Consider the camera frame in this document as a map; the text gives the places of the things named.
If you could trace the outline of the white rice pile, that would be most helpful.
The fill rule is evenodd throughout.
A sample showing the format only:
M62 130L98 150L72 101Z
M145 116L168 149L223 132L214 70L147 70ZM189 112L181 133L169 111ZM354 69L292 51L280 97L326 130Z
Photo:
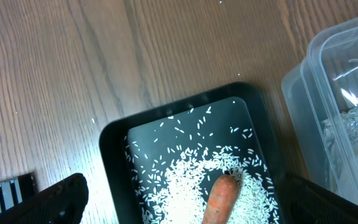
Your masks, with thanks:
M243 105L203 106L128 130L129 163L142 223L200 223L216 179L239 195L230 223L279 223L273 180Z

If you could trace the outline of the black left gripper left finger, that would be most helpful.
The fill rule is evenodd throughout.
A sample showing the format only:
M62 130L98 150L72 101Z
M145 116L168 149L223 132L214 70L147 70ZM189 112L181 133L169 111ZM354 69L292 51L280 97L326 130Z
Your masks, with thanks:
M0 223L81 222L89 190L83 174L75 173L0 213Z

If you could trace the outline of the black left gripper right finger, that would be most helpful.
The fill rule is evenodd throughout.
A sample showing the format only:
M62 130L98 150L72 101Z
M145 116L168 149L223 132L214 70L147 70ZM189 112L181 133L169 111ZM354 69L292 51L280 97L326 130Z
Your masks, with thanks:
M358 205L293 174L280 181L280 212L285 223L358 224Z

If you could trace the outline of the orange carrot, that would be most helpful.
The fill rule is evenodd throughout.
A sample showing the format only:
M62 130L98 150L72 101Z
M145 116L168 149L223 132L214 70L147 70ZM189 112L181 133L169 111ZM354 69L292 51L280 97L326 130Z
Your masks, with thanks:
M236 179L227 174L221 175L210 191L202 224L227 223L238 194Z

